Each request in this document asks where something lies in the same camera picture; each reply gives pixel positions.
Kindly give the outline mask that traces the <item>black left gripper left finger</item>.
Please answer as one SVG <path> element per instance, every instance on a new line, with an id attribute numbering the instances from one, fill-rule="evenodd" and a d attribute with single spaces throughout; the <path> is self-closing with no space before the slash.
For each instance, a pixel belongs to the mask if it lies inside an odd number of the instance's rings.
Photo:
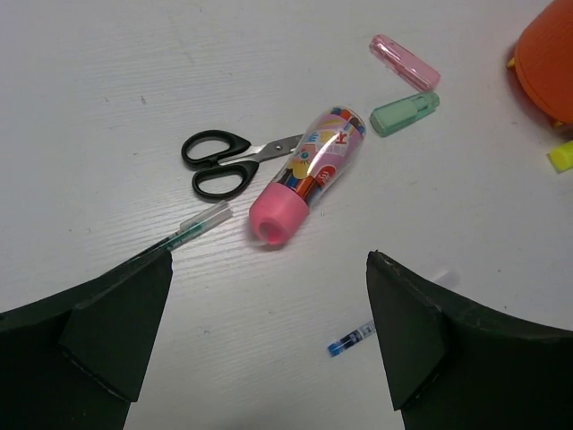
<path id="1" fill-rule="evenodd" d="M 156 251 L 3 312 L 1 427 L 123 428 L 172 276 L 172 254 Z"/>

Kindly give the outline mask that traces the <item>yellow capped black highlighter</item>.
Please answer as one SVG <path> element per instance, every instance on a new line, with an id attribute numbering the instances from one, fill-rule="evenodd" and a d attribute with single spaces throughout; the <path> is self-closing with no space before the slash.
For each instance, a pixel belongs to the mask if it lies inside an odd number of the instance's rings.
<path id="1" fill-rule="evenodd" d="M 573 168 L 573 141 L 569 141 L 553 148 L 547 158 L 554 170 L 562 173 Z"/>

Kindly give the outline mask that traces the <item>black handled scissors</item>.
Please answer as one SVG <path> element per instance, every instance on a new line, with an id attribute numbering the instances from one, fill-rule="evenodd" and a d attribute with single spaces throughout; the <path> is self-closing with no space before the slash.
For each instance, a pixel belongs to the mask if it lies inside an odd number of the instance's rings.
<path id="1" fill-rule="evenodd" d="M 254 179 L 263 161 L 286 156 L 295 150 L 301 134 L 288 136 L 263 145 L 253 146 L 247 139 L 228 131 L 206 130 L 190 136 L 182 145 L 184 164 L 194 171 L 192 190 L 204 201 L 232 200 L 240 195 Z M 208 156 L 194 159 L 192 148 L 205 142 L 223 142 L 227 148 Z M 201 183 L 225 176 L 239 176 L 240 183 L 224 193 L 210 193 L 201 189 Z"/>

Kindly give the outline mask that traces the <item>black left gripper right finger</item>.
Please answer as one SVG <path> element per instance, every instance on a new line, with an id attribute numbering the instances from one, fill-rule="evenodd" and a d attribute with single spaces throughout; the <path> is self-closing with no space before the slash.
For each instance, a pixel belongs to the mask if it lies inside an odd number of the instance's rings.
<path id="1" fill-rule="evenodd" d="M 405 428 L 571 428 L 570 331 L 493 310 L 378 251 L 366 284 Z"/>

